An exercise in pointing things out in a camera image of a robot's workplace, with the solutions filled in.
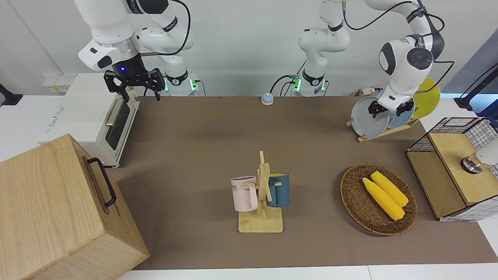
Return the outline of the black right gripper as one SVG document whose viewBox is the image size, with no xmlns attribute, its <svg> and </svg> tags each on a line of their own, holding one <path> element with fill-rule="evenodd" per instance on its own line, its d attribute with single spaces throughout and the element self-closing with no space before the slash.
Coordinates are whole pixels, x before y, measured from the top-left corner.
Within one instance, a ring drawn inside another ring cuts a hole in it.
<svg viewBox="0 0 498 280">
<path fill-rule="evenodd" d="M 112 71 L 105 71 L 104 81 L 110 92 L 123 94 L 125 102 L 130 100 L 128 86 L 142 86 L 152 90 L 157 101 L 161 100 L 161 91 L 166 88 L 160 69 L 146 69 L 140 53 L 128 60 L 113 64 Z"/>
</svg>

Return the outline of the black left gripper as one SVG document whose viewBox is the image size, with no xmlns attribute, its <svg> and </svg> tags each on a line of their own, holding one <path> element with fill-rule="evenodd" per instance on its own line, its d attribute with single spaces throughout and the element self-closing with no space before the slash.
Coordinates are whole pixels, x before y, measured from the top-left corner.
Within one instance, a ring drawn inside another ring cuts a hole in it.
<svg viewBox="0 0 498 280">
<path fill-rule="evenodd" d="M 387 108 L 381 106 L 378 103 L 378 99 L 374 99 L 368 105 L 368 113 L 372 118 L 384 118 L 384 117 L 400 117 L 405 112 L 409 112 L 414 108 L 414 101 L 410 99 L 406 103 L 403 103 L 395 110 L 388 110 Z"/>
</svg>

